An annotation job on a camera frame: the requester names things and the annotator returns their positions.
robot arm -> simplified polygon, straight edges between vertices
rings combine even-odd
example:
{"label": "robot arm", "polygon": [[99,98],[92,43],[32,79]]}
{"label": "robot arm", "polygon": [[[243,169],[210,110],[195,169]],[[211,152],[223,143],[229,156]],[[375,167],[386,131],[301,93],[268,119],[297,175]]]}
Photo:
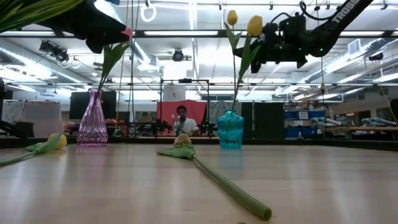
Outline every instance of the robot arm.
{"label": "robot arm", "polygon": [[[337,8],[336,12],[326,18],[317,18],[307,13],[307,6],[300,2],[301,14],[296,12],[295,16],[281,13],[270,23],[262,28],[260,37],[251,44],[254,49],[261,46],[251,64],[251,72],[257,73],[261,64],[267,62],[297,62],[297,68],[305,65],[305,56],[310,54],[314,57],[325,56],[337,42],[341,32],[355,20],[373,0],[346,0]],[[273,23],[279,16],[285,15],[288,18],[280,21],[279,25]],[[314,30],[306,31],[305,16],[326,21]],[[243,48],[236,49],[234,54],[242,56]]]}

tulip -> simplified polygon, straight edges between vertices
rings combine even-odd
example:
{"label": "tulip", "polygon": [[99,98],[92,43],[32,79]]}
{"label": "tulip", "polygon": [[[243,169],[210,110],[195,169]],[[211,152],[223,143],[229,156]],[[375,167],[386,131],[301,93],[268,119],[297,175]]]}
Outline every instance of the tulip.
{"label": "tulip", "polygon": [[238,21],[238,15],[236,15],[236,11],[235,10],[229,11],[228,16],[226,18],[226,21],[231,26],[236,24],[236,22]]}
{"label": "tulip", "polygon": [[248,34],[259,36],[262,29],[262,17],[253,16],[248,23]]}

blue vase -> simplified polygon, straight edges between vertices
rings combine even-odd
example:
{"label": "blue vase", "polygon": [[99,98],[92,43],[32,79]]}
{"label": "blue vase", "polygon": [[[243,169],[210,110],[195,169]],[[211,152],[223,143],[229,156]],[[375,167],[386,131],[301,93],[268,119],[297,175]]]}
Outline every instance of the blue vase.
{"label": "blue vase", "polygon": [[218,136],[221,149],[240,149],[242,147],[243,117],[236,116],[236,110],[226,110],[217,118]]}

man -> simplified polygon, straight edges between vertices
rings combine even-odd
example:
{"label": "man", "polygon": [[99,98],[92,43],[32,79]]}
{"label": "man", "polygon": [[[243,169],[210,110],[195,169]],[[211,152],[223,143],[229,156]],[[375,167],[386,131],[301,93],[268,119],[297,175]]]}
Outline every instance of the man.
{"label": "man", "polygon": [[177,108],[178,120],[174,121],[174,132],[176,136],[187,134],[189,136],[199,136],[199,128],[194,119],[187,118],[187,108],[179,106]]}

